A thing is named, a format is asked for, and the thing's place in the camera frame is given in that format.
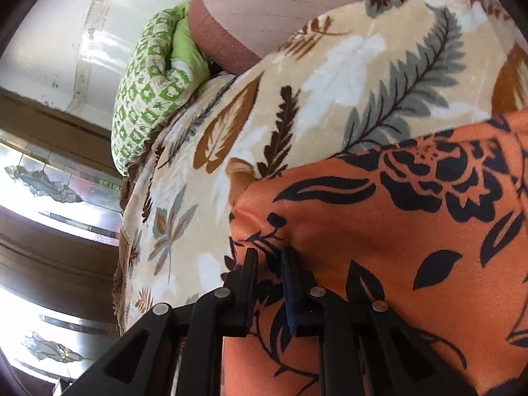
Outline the orange floral garment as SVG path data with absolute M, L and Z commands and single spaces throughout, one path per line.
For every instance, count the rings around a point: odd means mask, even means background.
M 387 303 L 480 395 L 527 365 L 527 114 L 344 153 L 257 180 L 227 167 L 230 265 L 259 253 L 252 333 L 225 345 L 229 395 L 315 395 L 318 344 L 286 323 L 281 258 L 349 307 Z

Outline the wooden stained glass door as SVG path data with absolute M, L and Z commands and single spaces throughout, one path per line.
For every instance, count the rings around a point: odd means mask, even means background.
M 120 183 L 105 128 L 2 91 L 1 348 L 35 393 L 117 337 Z

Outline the green checkered folded quilt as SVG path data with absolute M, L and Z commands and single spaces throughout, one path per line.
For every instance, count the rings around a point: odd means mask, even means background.
M 176 5 L 148 21 L 120 79 L 111 152 L 123 177 L 157 125 L 184 106 L 210 77 L 208 60 L 191 37 L 189 9 L 188 3 Z

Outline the leaf pattern fleece blanket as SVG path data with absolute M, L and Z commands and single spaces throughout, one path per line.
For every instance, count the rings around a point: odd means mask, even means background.
M 126 330 L 222 283 L 229 162 L 256 179 L 527 106 L 527 36 L 498 0 L 366 0 L 297 30 L 240 75 L 210 76 L 128 167 L 114 277 Z

